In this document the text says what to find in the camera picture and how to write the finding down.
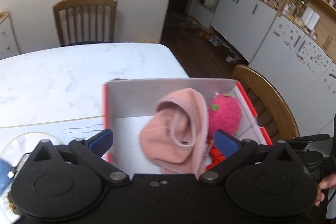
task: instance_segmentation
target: pink towel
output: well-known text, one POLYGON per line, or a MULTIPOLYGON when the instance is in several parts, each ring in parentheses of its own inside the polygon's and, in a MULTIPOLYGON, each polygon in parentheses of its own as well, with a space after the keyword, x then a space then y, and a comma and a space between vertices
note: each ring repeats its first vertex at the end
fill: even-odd
POLYGON ((163 174, 205 172, 208 134, 207 105, 193 89, 172 92, 157 104, 157 113, 140 134, 146 157, 160 165, 163 174))

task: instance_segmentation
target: cardboard box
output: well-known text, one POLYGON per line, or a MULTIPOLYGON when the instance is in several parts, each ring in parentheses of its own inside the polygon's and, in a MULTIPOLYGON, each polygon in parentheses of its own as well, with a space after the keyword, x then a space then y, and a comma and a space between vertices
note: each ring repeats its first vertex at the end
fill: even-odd
POLYGON ((264 128, 257 125, 257 113, 241 84, 231 79, 143 79, 112 80, 104 84, 103 110, 105 126, 114 133, 112 164, 133 174, 160 174, 160 167, 151 163, 142 153, 139 135, 155 114, 157 102, 167 94, 192 88, 203 94, 209 104, 216 93, 231 93, 242 109, 241 125, 236 137, 253 139, 259 144, 271 145, 264 128))

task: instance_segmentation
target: chair backrest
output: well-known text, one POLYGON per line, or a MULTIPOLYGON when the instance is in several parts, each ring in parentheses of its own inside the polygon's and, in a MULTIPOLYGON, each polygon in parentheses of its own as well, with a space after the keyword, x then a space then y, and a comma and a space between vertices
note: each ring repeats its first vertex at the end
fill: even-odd
POLYGON ((244 65, 237 65, 233 75, 251 99, 258 113, 258 125, 265 127, 273 142, 300 136, 288 105, 267 79, 244 65))
POLYGON ((112 42, 117 0, 62 0, 53 6, 61 46, 112 42))

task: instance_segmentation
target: hand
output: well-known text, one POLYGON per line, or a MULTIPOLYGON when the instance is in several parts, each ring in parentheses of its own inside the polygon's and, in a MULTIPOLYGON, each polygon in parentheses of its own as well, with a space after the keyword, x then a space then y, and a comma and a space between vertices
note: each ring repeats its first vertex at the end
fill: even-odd
POLYGON ((327 176, 320 182, 318 186, 317 198, 314 203, 315 206, 318 206, 324 200, 324 193, 322 193, 321 191, 333 186, 336 186, 336 173, 327 176))

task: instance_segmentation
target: pink plush ball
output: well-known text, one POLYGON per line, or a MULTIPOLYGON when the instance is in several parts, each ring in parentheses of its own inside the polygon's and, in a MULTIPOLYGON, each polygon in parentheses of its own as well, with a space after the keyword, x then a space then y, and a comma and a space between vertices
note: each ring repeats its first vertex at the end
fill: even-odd
POLYGON ((220 94, 210 103, 209 137, 213 138, 218 129, 234 135, 237 133, 242 118, 238 100, 227 94, 220 94))

